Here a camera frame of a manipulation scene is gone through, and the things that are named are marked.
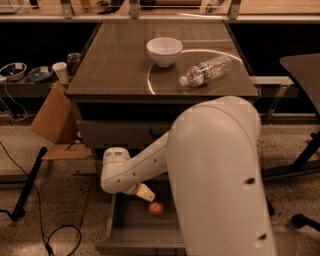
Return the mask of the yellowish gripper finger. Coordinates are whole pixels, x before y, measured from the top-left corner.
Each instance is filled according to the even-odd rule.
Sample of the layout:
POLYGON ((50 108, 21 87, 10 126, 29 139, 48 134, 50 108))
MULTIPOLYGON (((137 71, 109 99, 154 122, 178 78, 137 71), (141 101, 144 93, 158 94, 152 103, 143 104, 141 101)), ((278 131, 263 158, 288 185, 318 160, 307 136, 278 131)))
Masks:
POLYGON ((137 190, 136 190, 135 195, 141 199, 148 201, 148 202, 153 202, 155 200, 155 194, 144 183, 141 183, 137 186, 137 190))

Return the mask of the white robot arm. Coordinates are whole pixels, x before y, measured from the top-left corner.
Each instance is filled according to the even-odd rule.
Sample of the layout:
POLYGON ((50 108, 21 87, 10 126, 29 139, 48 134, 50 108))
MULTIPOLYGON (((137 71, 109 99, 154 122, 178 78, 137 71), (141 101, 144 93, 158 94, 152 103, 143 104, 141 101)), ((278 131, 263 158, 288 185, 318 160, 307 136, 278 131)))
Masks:
POLYGON ((152 201, 145 183, 166 173, 188 256, 277 256, 259 167, 260 130, 257 110, 243 98, 199 103, 138 155, 106 150, 101 187, 152 201))

